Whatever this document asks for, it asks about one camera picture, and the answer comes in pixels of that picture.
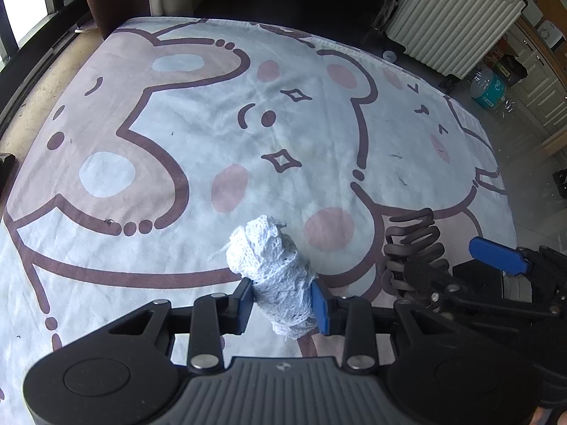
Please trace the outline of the black claw hair clip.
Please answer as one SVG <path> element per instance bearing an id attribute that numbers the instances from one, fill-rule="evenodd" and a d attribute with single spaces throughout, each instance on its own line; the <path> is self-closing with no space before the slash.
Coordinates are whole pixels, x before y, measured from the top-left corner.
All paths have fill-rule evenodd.
<path id="1" fill-rule="evenodd" d="M 447 271 L 450 264 L 444 258 L 445 246 L 439 242 L 440 230 L 430 208 L 391 217 L 389 222 L 378 272 L 387 294 L 405 298 L 405 291 L 409 290 L 405 283 L 406 264 L 424 262 Z"/>

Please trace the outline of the black cardboard box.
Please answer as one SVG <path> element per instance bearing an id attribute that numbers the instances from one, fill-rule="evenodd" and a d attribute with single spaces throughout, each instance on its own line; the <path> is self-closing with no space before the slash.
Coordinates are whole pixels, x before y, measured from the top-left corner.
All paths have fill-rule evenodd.
<path id="1" fill-rule="evenodd" d="M 455 265 L 452 274 L 476 295 L 532 302 L 532 285 L 523 275 L 508 275 L 477 259 Z"/>

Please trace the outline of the cream kitchen cabinets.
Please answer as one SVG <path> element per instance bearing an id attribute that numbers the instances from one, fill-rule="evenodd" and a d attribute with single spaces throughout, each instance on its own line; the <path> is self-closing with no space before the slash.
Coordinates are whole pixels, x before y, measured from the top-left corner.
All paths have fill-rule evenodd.
<path id="1" fill-rule="evenodd" d="M 566 74 L 555 53 L 524 15 L 507 32 L 528 76 L 513 86 L 529 118 L 545 136 L 548 155 L 566 150 Z"/>

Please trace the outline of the large plastic water bottle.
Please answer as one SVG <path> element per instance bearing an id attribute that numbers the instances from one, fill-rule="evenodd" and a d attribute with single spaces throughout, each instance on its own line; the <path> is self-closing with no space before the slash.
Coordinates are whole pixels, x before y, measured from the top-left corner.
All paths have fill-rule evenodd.
<path id="1" fill-rule="evenodd" d="M 481 63 L 470 81 L 471 98 L 487 111 L 506 115 L 512 113 L 515 102 L 510 97 L 509 85 L 493 69 Z"/>

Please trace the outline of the cartoon bear bed sheet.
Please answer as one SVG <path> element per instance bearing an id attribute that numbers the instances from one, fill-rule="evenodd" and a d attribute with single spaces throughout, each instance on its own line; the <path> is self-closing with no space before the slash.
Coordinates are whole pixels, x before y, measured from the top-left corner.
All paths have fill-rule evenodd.
<path id="1" fill-rule="evenodd" d="M 36 361 L 159 298 L 231 292 L 224 247 L 262 215 L 338 295 L 392 304 L 392 217 L 433 212 L 453 265 L 515 247 L 481 122 L 425 78 L 289 28 L 140 17 L 47 114 L 1 221 L 1 420 Z"/>

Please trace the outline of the black trash bin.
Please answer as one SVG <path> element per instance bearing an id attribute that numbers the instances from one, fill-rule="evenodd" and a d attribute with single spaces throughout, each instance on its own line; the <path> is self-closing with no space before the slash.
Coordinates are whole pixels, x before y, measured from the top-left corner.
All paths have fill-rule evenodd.
<path id="1" fill-rule="evenodd" d="M 508 54 L 502 56 L 495 68 L 508 86 L 516 85 L 528 76 L 527 68 L 518 62 L 517 58 Z"/>

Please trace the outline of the white ribbed suitcase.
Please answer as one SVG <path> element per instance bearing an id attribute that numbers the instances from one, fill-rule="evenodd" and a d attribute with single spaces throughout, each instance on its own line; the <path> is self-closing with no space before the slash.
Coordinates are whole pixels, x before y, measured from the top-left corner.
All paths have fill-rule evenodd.
<path id="1" fill-rule="evenodd" d="M 462 79 L 525 5 L 524 0 L 401 0 L 385 34 L 416 61 Z"/>

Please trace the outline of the black window frame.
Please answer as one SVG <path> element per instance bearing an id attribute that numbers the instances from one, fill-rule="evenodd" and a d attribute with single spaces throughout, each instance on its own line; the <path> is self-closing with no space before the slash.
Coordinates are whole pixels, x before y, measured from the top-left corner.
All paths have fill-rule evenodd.
<path id="1" fill-rule="evenodd" d="M 100 39 L 86 0 L 1 0 L 1 131 L 78 36 Z"/>

